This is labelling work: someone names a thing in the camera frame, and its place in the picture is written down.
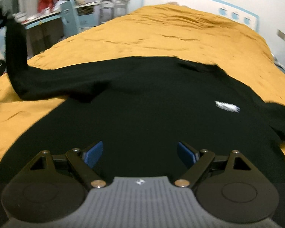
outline chair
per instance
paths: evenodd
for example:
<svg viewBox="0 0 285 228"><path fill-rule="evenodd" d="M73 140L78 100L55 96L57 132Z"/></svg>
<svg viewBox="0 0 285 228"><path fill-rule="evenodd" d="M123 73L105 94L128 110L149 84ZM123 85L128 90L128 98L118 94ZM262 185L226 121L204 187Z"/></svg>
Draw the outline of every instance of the chair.
<svg viewBox="0 0 285 228"><path fill-rule="evenodd" d="M127 0L116 0L115 1L115 16L117 15L117 9L124 9L126 15L128 13L128 1Z"/></svg>
<svg viewBox="0 0 285 228"><path fill-rule="evenodd" d="M80 23L75 1L67 1L60 5L61 20L63 23L63 32L66 38L80 33Z"/></svg>
<svg viewBox="0 0 285 228"><path fill-rule="evenodd" d="M101 0L99 4L99 24L103 24L106 21L103 21L104 18L104 9L111 9L111 19L114 18L114 7L115 4L113 0Z"/></svg>

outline desk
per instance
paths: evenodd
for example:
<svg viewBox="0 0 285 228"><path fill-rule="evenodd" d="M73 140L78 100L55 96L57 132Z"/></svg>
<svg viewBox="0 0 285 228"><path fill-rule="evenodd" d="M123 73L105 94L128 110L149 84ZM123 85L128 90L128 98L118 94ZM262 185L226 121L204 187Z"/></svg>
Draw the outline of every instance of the desk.
<svg viewBox="0 0 285 228"><path fill-rule="evenodd" d="M78 9L78 8L84 8L84 7L96 6L96 5L99 5L99 2L87 3L87 4L75 6L75 8ZM40 51L43 51L44 49L50 48L52 46L52 42L57 42L63 36L63 34L62 34L60 37L57 37L58 36L57 34L59 34L59 33L55 32L55 31L52 32L54 35L52 35L52 33L47 34L46 27L43 26L43 24L46 23L46 22L50 22L50 21L53 21L53 20L56 20L56 19L60 19L60 21L53 22L53 23L55 25L55 28L58 26L59 29L61 30L63 25L61 24L61 14L60 14L60 12L61 11L59 9L59 10L57 10L55 12L50 13L50 14L42 15L42 16L39 16L39 17L37 17L35 19L32 19L32 20L29 20L29 21L26 21L26 22L22 23L22 25L25 26L26 30L34 28L32 30L35 30L35 32L31 32L32 33L31 36L34 36L35 38L36 38L36 33L37 33L36 26L40 26L39 28L41 30L41 38L39 36L39 39L41 39L43 42L38 42L37 43L37 41L35 39L34 42L32 42L33 44L31 44L32 39L30 38L30 36L27 36L27 49L28 49L29 57L33 57L35 54L38 54ZM81 15L81 16L78 16L78 17L79 17L80 25L82 27L81 30L84 30L84 28L91 28L91 27L97 25L95 23L95 20L94 20L92 14Z"/></svg>
<svg viewBox="0 0 285 228"><path fill-rule="evenodd" d="M75 6L75 8L82 8L82 7L96 6L96 5L99 5L99 2L87 3L87 4L84 4L84 5ZM22 23L22 25L25 25L26 29L30 29L32 27L41 25L41 24L43 24L45 22L61 18L60 12L61 11L58 10L58 11L52 12L50 14L39 16L39 17L37 17L37 18L35 18L33 20L30 20L30 21L27 21L25 23Z"/></svg>

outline white logo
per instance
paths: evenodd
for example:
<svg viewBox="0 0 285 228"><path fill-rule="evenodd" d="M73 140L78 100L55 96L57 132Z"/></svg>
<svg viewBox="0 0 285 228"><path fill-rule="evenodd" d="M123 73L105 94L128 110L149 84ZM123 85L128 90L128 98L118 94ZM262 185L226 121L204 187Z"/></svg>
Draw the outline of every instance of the white logo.
<svg viewBox="0 0 285 228"><path fill-rule="evenodd" d="M135 181L138 185L143 185L146 181L143 179L139 179L137 181Z"/></svg>
<svg viewBox="0 0 285 228"><path fill-rule="evenodd" d="M239 112L239 107L237 107L236 105L234 104L227 104L227 103L222 103L222 102L218 102L216 101L216 106L221 108L221 109L224 109L226 111L230 111L230 112Z"/></svg>

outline blue gripper pad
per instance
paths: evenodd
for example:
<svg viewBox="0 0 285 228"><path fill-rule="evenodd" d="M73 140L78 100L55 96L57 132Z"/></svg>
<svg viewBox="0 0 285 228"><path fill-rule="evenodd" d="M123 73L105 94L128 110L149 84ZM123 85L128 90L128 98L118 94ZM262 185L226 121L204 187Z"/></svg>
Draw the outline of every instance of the blue gripper pad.
<svg viewBox="0 0 285 228"><path fill-rule="evenodd" d="M181 142L177 144L177 155L188 169L199 159L198 154L194 154Z"/></svg>
<svg viewBox="0 0 285 228"><path fill-rule="evenodd" d="M90 167L93 168L97 161L102 156L103 144L102 141L95 144L91 149L89 149L85 154L83 161Z"/></svg>

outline light switch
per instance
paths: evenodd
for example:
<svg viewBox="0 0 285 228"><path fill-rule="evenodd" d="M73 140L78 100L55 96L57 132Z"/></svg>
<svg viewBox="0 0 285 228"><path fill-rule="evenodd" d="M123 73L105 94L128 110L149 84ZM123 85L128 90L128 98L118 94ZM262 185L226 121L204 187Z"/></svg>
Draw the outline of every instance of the light switch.
<svg viewBox="0 0 285 228"><path fill-rule="evenodd" d="M282 33L280 30L277 30L277 35L285 41L285 33Z"/></svg>

